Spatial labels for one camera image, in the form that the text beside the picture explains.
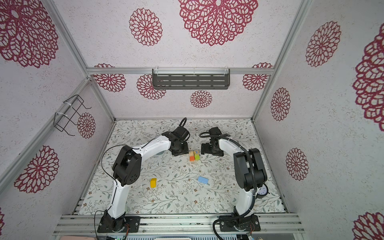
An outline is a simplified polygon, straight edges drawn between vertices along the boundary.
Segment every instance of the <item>floral tablecloth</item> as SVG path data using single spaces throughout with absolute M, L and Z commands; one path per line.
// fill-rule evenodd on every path
M 137 146 L 145 143 L 165 131 L 172 131 L 180 120 L 121 120 L 115 129 L 107 147 L 118 144 Z M 199 133 L 219 127 L 222 133 L 241 142 L 247 149 L 260 149 L 252 122 L 249 119 L 206 119 L 188 120 L 185 128 L 191 136 L 188 140 L 190 150 L 200 150 L 202 142 L 209 138 L 200 138 Z M 112 174 L 112 166 L 121 147 L 108 151 L 103 158 L 103 167 Z M 285 212 L 276 190 L 270 170 L 263 161 L 268 173 L 266 182 L 269 194 L 257 199 L 255 212 Z M 126 213 L 130 214 L 182 214 L 182 213 L 227 213 L 233 211 L 239 186 L 236 183 L 233 160 L 228 154 L 223 157 L 211 154 L 200 155 L 200 160 L 190 162 L 189 155 L 173 157 L 170 151 L 155 155 L 142 162 L 139 179 L 131 185 L 126 202 Z M 199 183 L 199 176 L 209 179 L 208 185 Z M 150 188 L 151 178 L 157 178 L 156 188 Z M 94 214 L 105 210 L 110 202 L 113 180 L 101 169 L 99 164 L 83 205 L 81 215 Z

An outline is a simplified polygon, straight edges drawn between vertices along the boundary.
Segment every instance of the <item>red doily pattern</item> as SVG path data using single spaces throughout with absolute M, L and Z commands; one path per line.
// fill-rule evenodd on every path
M 133 37 L 146 46 L 157 44 L 163 35 L 158 17 L 152 11 L 144 8 L 138 8 L 132 13 L 129 28 Z
M 204 90 L 198 90 L 191 95 L 191 103 L 197 108 L 205 108 L 212 102 L 212 95 Z
M 273 94 L 271 100 L 271 113 L 276 121 L 283 120 L 291 107 L 290 95 L 285 88 L 279 88 Z
M 0 1 L 0 52 L 23 67 L 49 65 L 58 35 L 39 0 Z
M 270 63 L 259 63 L 253 66 L 253 68 L 272 68 Z M 267 74 L 246 74 L 243 76 L 243 85 L 246 89 L 251 91 L 257 91 L 263 89 L 267 82 L 269 75 Z
M 77 124 L 77 130 L 83 138 L 90 138 L 95 133 L 96 123 L 91 114 L 83 113 L 79 117 Z
M 291 149 L 285 159 L 289 174 L 296 180 L 303 180 L 308 174 L 308 161 L 304 153 L 297 148 Z
M 37 193 L 55 179 L 58 168 L 57 153 L 49 146 L 43 146 L 13 185 L 21 192 Z
M 364 215 L 359 215 L 359 218 L 353 223 L 354 240 L 384 239 L 384 216 L 381 213 L 366 212 Z
M 156 90 L 153 88 L 151 74 L 140 76 L 136 84 L 140 94 L 148 99 L 155 100 L 162 98 L 167 92 L 166 90 Z
M 257 0 L 179 0 L 184 28 L 200 43 L 223 45 L 252 21 Z
M 114 68 L 105 63 L 97 64 L 96 68 Z M 123 74 L 94 74 L 93 77 L 98 85 L 110 92 L 120 92 L 125 88 L 125 78 Z
M 355 69 L 355 102 L 364 109 L 364 117 L 378 123 L 384 131 L 384 24 L 375 39 L 364 48 L 362 61 Z
M 4 214 L 1 212 L 1 207 L 0 207 L 0 236 L 1 236 L 1 230 L 3 229 L 4 225 L 5 225 Z
M 305 54 L 307 63 L 317 67 L 326 63 L 333 56 L 340 42 L 340 26 L 330 21 L 321 26 L 311 37 Z

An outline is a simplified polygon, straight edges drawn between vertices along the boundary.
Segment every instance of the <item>red floral medallion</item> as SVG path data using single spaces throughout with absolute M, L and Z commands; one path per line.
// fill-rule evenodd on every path
M 289 174 L 296 180 L 303 180 L 308 174 L 308 161 L 304 153 L 297 148 L 291 149 L 285 160 Z
M 311 37 L 305 54 L 307 63 L 317 67 L 326 63 L 333 56 L 340 42 L 340 26 L 337 22 L 325 23 Z
M 1 207 L 0 207 L 0 236 L 1 236 L 1 230 L 3 229 L 4 225 L 5 225 L 4 214 L 1 212 Z
M 276 121 L 283 120 L 291 107 L 290 95 L 285 88 L 279 88 L 273 94 L 271 100 L 271 113 Z
M 90 138 L 95 133 L 95 119 L 89 113 L 83 113 L 77 121 L 77 130 L 83 138 Z
M 166 90 L 156 90 L 153 88 L 151 74 L 140 76 L 136 84 L 140 94 L 148 99 L 155 100 L 162 98 L 167 92 Z
M 21 192 L 37 193 L 55 179 L 58 168 L 59 159 L 55 151 L 49 146 L 42 146 L 13 185 Z
M 146 46 L 157 44 L 163 35 L 158 17 L 152 11 L 144 8 L 138 8 L 132 13 L 129 28 L 133 37 Z
M 200 43 L 223 45 L 252 21 L 257 0 L 179 0 L 184 28 Z
M 272 68 L 270 63 L 259 63 L 253 66 L 253 68 Z M 269 75 L 267 74 L 246 74 L 243 76 L 243 85 L 246 89 L 251 91 L 257 91 L 263 89 L 267 82 Z
M 359 218 L 353 223 L 354 240 L 384 239 L 384 216 L 381 213 L 366 212 L 364 215 L 359 215 Z
M 96 68 L 114 68 L 109 64 L 97 64 Z M 125 78 L 123 74 L 94 74 L 93 77 L 98 85 L 110 92 L 120 92 L 125 88 Z
M 384 131 L 384 24 L 375 39 L 364 48 L 362 61 L 355 70 L 355 103 L 364 109 L 366 119 L 378 123 Z
M 198 90 L 191 95 L 191 103 L 197 108 L 205 108 L 212 102 L 212 95 L 204 90 Z
M 23 67 L 49 65 L 58 50 L 58 35 L 39 0 L 0 1 L 0 52 Z

